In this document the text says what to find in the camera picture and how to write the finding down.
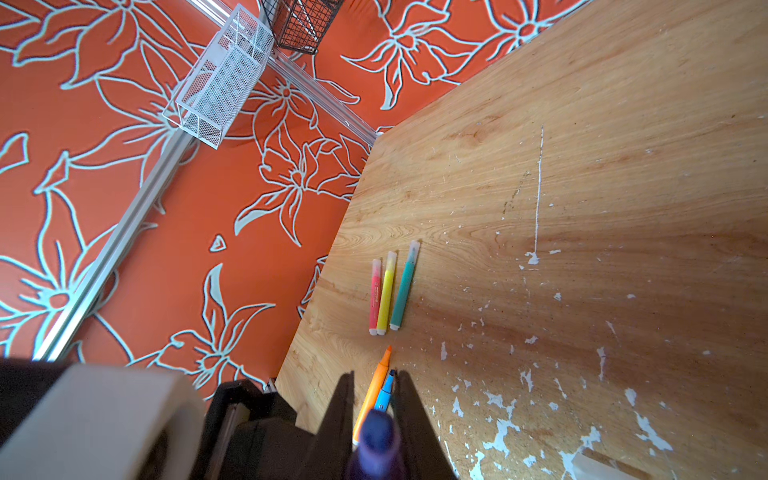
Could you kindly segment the blue marker pen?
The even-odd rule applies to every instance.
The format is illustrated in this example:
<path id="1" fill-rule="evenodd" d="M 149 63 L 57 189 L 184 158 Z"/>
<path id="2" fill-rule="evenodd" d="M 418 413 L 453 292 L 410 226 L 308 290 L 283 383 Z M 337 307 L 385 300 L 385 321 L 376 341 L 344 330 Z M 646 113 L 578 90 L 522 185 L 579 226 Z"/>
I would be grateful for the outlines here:
<path id="1" fill-rule="evenodd" d="M 385 380 L 382 384 L 382 387 L 379 391 L 379 394 L 377 396 L 374 409 L 386 412 L 389 408 L 392 393 L 394 390 L 394 381 L 396 378 L 397 371 L 395 369 L 390 369 L 387 376 L 385 377 Z"/>

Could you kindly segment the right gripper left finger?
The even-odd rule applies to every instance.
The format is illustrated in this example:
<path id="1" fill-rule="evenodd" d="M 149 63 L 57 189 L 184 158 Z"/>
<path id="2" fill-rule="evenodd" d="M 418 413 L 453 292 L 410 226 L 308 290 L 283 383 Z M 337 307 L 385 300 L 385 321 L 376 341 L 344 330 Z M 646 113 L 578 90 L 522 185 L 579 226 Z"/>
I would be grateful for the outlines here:
<path id="1" fill-rule="evenodd" d="M 343 374 L 294 479 L 343 479 L 352 453 L 354 373 Z"/>

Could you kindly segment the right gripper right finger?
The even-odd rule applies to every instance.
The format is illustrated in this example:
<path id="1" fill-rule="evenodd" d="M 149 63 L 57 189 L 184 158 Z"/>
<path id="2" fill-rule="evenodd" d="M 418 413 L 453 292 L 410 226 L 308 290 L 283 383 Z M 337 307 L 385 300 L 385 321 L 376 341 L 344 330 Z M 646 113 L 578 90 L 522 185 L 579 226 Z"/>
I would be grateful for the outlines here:
<path id="1" fill-rule="evenodd" d="M 413 379 L 405 370 L 396 374 L 392 408 L 401 435 L 405 479 L 455 479 Z"/>

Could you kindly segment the purple marker pen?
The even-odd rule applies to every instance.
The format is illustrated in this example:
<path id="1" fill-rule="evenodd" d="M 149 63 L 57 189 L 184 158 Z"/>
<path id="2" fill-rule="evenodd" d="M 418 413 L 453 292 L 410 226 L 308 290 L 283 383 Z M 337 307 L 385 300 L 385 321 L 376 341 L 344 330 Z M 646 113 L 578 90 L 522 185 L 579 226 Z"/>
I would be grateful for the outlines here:
<path id="1" fill-rule="evenodd" d="M 344 479 L 405 479 L 401 436 L 394 419 L 387 413 L 371 410 L 360 432 L 358 447 L 352 454 Z"/>

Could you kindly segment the white mesh basket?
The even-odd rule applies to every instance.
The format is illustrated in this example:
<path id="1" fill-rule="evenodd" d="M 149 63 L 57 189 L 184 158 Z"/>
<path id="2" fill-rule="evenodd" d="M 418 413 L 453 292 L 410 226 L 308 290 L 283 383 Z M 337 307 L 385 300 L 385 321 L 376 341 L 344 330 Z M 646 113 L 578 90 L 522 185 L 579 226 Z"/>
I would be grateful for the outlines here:
<path id="1" fill-rule="evenodd" d="M 216 149 L 264 73 L 273 51 L 270 28 L 242 5 L 221 17 L 184 79 L 171 90 L 163 116 Z"/>

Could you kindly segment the pink marker pen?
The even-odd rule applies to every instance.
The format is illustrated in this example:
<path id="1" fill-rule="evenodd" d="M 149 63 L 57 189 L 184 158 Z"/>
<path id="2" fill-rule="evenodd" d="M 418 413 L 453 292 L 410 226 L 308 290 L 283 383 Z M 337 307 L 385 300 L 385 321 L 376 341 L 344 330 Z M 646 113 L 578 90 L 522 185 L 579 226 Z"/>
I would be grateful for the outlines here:
<path id="1" fill-rule="evenodd" d="M 371 275 L 371 293 L 370 293 L 370 312 L 369 312 L 369 333 L 372 336 L 378 335 L 378 317 L 380 308 L 382 284 L 382 261 L 380 258 L 372 261 Z"/>

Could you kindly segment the green marker pen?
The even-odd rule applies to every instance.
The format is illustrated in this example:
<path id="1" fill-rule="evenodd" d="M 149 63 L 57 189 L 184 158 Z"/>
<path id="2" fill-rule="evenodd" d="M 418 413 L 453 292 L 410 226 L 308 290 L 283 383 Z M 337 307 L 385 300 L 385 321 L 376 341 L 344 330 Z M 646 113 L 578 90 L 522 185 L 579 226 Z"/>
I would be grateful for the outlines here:
<path id="1" fill-rule="evenodd" d="M 409 246 L 408 257 L 401 276 L 400 288 L 390 319 L 390 329 L 393 331 L 398 331 L 402 328 L 405 307 L 410 293 L 420 247 L 421 242 L 419 240 L 413 240 Z"/>

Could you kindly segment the yellow marker pen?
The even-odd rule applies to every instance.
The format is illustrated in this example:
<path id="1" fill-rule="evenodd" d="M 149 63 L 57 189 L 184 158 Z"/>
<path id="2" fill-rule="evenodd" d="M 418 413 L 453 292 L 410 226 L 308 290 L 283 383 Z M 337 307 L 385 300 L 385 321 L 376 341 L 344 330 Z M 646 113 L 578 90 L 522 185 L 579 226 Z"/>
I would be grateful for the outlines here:
<path id="1" fill-rule="evenodd" d="M 381 297 L 376 322 L 376 333 L 378 335 L 385 335 L 388 328 L 396 263 L 397 253 L 390 251 L 387 255 L 386 267 L 381 282 Z"/>

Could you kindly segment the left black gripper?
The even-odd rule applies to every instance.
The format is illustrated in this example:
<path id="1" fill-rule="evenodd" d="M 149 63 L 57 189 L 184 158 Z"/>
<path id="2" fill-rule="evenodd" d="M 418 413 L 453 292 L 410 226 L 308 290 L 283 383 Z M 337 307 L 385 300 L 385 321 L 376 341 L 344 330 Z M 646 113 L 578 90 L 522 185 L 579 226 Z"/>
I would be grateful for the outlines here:
<path id="1" fill-rule="evenodd" d="M 300 468 L 311 434 L 293 424 L 276 394 L 248 382 L 220 393 L 205 407 L 201 442 L 188 479 L 288 479 Z"/>

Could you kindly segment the orange marker pen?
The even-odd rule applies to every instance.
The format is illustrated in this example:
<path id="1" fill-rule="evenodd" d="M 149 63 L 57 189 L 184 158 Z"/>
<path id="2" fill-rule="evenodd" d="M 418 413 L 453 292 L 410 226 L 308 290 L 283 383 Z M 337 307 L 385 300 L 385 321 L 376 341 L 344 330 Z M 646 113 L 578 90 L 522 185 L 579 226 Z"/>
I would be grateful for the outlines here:
<path id="1" fill-rule="evenodd" d="M 360 432 L 361 432 L 363 423 L 366 420 L 368 413 L 374 408 L 376 401 L 378 399 L 380 390 L 383 387 L 384 382 L 387 378 L 389 367 L 390 367 L 391 355 L 392 355 L 392 347 L 389 346 L 386 349 L 382 359 L 379 361 L 376 367 L 376 370 L 373 374 L 372 380 L 367 389 L 365 398 L 363 400 L 362 406 L 360 408 L 360 411 L 357 416 L 357 420 L 353 428 L 352 441 L 354 446 L 357 446 L 359 444 L 359 437 L 360 437 Z"/>

